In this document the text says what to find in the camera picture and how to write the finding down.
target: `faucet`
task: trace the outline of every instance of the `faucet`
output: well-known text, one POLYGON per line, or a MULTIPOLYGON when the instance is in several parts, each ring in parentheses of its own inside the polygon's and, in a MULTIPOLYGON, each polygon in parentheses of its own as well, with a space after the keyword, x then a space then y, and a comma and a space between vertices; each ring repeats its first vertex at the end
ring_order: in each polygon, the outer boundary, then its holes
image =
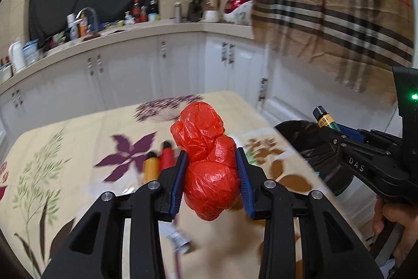
POLYGON ((91 25, 91 31, 90 31, 90 33, 91 34, 98 33, 99 32, 99 18, 97 17, 96 10, 93 9, 93 8, 87 7, 87 8, 82 9, 78 13, 78 15, 76 17, 76 20, 75 20, 75 23, 78 24, 78 23, 81 22, 81 18, 80 17, 81 17, 81 14, 83 12, 86 12, 85 13, 85 16, 87 17, 87 25, 91 25))

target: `human hand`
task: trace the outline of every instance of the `human hand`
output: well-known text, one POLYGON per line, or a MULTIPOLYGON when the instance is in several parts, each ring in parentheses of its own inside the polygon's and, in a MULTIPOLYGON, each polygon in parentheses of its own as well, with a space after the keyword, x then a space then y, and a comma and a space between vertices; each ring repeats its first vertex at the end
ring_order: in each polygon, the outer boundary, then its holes
POLYGON ((378 197, 373 217, 373 232, 380 234, 385 227, 383 217, 405 226, 402 238, 393 251, 396 265, 399 267, 418 239, 418 207, 407 204, 384 204, 378 197))

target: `beige plaid scarf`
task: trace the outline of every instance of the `beige plaid scarf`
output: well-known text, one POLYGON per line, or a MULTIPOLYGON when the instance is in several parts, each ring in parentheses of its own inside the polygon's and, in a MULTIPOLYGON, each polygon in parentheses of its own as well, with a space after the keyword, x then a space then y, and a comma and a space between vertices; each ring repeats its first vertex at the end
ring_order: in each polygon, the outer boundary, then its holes
POLYGON ((252 10, 257 40, 388 102, 392 66, 412 65, 413 19, 412 0, 255 0, 252 10))

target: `floral tablecloth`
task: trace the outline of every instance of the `floral tablecloth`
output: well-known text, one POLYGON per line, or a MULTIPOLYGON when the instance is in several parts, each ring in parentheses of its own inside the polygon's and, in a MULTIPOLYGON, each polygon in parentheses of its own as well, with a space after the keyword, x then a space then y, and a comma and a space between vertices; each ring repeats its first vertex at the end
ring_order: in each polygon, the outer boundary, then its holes
MULTIPOLYGON (((120 195, 142 185, 149 150, 172 140, 180 111, 203 100, 224 121, 225 133, 243 146, 250 162, 293 191, 320 189, 336 201, 289 143, 243 99, 217 92, 162 99, 78 117, 29 131, 0 168, 0 228, 17 258, 39 278, 62 240, 104 191, 120 195)), ((216 220, 200 220, 183 202, 178 227, 193 251, 180 256, 183 279, 258 277, 264 222, 252 222, 239 204, 216 220)), ((297 223, 297 268, 301 265, 297 223)), ((123 276, 129 278, 129 223, 125 226, 123 276)), ((175 278, 173 247, 161 237, 166 273, 175 278)))

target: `crumpled red plastic bag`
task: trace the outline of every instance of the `crumpled red plastic bag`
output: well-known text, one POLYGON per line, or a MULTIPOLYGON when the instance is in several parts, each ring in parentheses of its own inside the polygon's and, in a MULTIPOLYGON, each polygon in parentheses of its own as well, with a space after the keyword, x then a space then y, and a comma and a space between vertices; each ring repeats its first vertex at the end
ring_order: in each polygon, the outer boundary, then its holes
POLYGON ((189 104, 171 126, 177 146, 188 154, 185 202, 199 218, 212 221, 231 208, 240 194, 235 142, 224 135, 224 123, 204 102, 189 104))

